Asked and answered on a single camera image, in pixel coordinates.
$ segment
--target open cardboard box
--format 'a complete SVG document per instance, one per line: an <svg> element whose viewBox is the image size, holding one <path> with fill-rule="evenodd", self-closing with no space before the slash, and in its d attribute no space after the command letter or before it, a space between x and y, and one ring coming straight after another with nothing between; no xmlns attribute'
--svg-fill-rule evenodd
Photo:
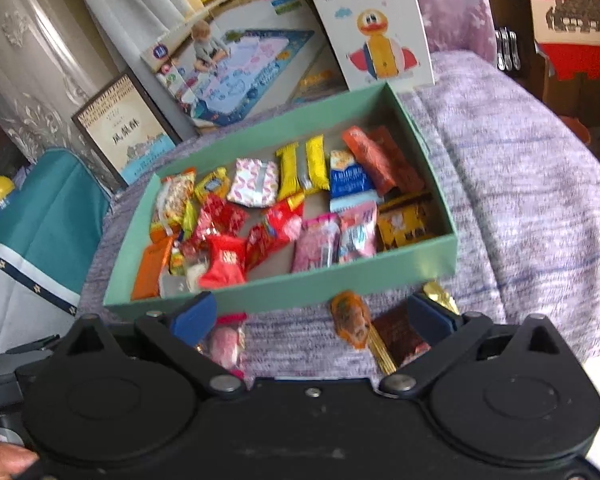
<svg viewBox="0 0 600 480"><path fill-rule="evenodd" d="M218 166L232 170L238 157L258 156L271 160L280 146L317 134L324 134L328 155L330 150L344 146L340 134L354 124L364 129L381 124L389 128L431 192L434 220L430 227L436 237L378 253L373 258L293 274L289 270L294 247L289 245L250 272L248 283L215 290L218 313L255 313L304 306L330 300L346 289L370 294L453 274L458 254L456 227L427 158L427 145L392 86L386 84L296 108L161 168L149 181L129 224L111 273L104 306L124 320L133 320L148 310L171 312L192 296L130 300L142 252L150 243L149 224L162 177L192 166L197 168L200 178ZM313 218L328 208L327 192L308 197L304 218ZM261 211L251 209L250 215L243 235L261 218Z"/></svg>

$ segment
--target duck toy box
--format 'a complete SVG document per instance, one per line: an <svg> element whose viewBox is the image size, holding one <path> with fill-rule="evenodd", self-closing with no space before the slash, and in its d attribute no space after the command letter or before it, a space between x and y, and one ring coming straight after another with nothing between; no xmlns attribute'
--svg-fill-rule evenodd
<svg viewBox="0 0 600 480"><path fill-rule="evenodd" d="M314 0L350 90L396 80L433 83L417 0Z"/></svg>

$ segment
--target orange candy wrapper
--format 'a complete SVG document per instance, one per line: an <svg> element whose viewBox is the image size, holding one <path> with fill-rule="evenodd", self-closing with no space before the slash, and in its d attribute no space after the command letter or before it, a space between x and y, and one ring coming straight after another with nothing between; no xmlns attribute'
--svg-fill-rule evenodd
<svg viewBox="0 0 600 480"><path fill-rule="evenodd" d="M395 179L403 193L416 193L424 189L424 181L415 168L404 158L404 153L395 143L386 126L379 126L369 134L389 159Z"/></svg>
<svg viewBox="0 0 600 480"><path fill-rule="evenodd" d="M131 291L132 301L160 296L158 280L164 267L169 264L173 241L174 237L163 238L144 250L134 289Z"/></svg>
<svg viewBox="0 0 600 480"><path fill-rule="evenodd" d="M259 266L273 253L295 242L302 231L304 194L295 195L272 206L247 236L247 271Z"/></svg>
<svg viewBox="0 0 600 480"><path fill-rule="evenodd" d="M378 195L384 196L394 187L403 193L424 188L424 182L405 160L386 127L381 126L368 136L359 127L352 126L344 131L342 139L368 173Z"/></svg>
<svg viewBox="0 0 600 480"><path fill-rule="evenodd" d="M336 334L353 348L366 348L371 330L369 307L359 295L345 290L331 300L331 315Z"/></svg>

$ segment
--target picture frame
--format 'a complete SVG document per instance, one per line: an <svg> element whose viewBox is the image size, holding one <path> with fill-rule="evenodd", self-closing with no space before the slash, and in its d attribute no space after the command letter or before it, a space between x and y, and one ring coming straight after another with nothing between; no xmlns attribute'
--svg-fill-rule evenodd
<svg viewBox="0 0 600 480"><path fill-rule="evenodd" d="M129 67L89 99L72 120L123 188L180 142Z"/></svg>

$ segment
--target pink fabric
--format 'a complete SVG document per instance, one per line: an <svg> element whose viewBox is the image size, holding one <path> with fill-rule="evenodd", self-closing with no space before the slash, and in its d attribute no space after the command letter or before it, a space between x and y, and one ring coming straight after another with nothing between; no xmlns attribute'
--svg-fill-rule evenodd
<svg viewBox="0 0 600 480"><path fill-rule="evenodd" d="M473 50L496 61L496 39L489 0L418 0L430 52Z"/></svg>

